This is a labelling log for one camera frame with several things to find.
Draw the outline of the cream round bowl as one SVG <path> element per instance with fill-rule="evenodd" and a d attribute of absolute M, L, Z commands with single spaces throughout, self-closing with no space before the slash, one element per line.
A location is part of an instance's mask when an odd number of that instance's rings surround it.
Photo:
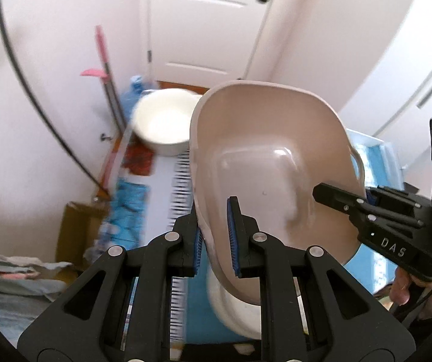
<path fill-rule="evenodd" d="M 261 339 L 260 306 L 242 302 L 232 296 L 217 280 L 211 267 L 207 270 L 206 286 L 209 303 L 217 318 L 227 328 L 245 338 Z"/>

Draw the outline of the blue water bottle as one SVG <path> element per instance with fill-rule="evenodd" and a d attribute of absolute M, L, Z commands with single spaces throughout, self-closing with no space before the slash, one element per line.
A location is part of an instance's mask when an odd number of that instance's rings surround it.
<path fill-rule="evenodd" d="M 129 88 L 124 93 L 122 93 L 119 98 L 125 127 L 129 125 L 132 109 L 138 103 L 142 93 L 148 89 L 149 84 L 144 76 L 136 75 L 130 78 Z"/>

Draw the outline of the beige square handled dish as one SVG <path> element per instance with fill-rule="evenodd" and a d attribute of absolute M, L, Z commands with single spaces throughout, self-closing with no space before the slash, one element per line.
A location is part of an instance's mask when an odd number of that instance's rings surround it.
<path fill-rule="evenodd" d="M 238 278 L 232 267 L 232 196 L 261 231 L 287 246 L 318 245 L 341 264 L 359 249 L 348 217 L 313 198 L 320 183 L 358 196 L 365 188 L 362 161 L 339 116 L 311 92 L 245 80 L 209 89 L 192 114 L 190 169 L 212 271 L 243 302 L 259 304 L 259 282 Z"/>

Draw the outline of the white door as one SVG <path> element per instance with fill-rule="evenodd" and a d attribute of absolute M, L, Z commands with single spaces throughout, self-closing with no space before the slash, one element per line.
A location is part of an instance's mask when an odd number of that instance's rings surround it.
<path fill-rule="evenodd" d="M 206 88 L 243 78 L 269 2 L 150 0 L 152 75 Z"/>

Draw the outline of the white grey-sided bowl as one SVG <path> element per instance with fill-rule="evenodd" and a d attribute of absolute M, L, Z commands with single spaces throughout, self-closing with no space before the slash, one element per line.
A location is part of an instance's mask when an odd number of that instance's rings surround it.
<path fill-rule="evenodd" d="M 130 127 L 156 154 L 178 156 L 188 150 L 192 114 L 200 98 L 181 88 L 149 91 L 132 109 Z"/>

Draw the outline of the blue table cloth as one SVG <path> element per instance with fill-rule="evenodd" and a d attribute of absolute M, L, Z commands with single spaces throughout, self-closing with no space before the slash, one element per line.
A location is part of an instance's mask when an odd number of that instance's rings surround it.
<path fill-rule="evenodd" d="M 175 157 L 154 154 L 132 130 L 122 137 L 114 158 L 110 181 L 115 188 L 107 231 L 110 243 L 132 249 L 170 231 L 176 218 L 192 206 L 189 154 Z M 246 343 L 227 328 L 209 303 L 207 254 L 193 278 L 173 280 L 170 336 L 175 347 L 189 344 Z"/>

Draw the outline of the grey blue cloth pile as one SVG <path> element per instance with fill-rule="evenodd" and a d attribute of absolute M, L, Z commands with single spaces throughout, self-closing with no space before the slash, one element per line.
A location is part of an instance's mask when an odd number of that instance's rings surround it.
<path fill-rule="evenodd" d="M 0 332 L 16 346 L 22 332 L 63 293 L 59 278 L 70 262 L 42 262 L 37 257 L 0 254 Z"/>

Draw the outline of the white refrigerator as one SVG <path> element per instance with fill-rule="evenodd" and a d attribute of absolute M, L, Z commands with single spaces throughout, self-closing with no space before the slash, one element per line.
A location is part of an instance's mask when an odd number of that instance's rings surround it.
<path fill-rule="evenodd" d="M 382 58 L 339 112 L 346 128 L 392 144 L 407 168 L 430 146 L 415 103 L 432 79 L 432 0 L 413 0 Z"/>

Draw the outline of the cardboard box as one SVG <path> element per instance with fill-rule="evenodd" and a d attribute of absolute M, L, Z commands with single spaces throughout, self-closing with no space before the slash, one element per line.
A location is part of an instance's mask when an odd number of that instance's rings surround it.
<path fill-rule="evenodd" d="M 107 208 L 69 202 L 65 206 L 56 244 L 57 262 L 70 262 L 83 271 L 90 266 L 85 252 L 93 246 L 98 230 L 108 214 Z"/>

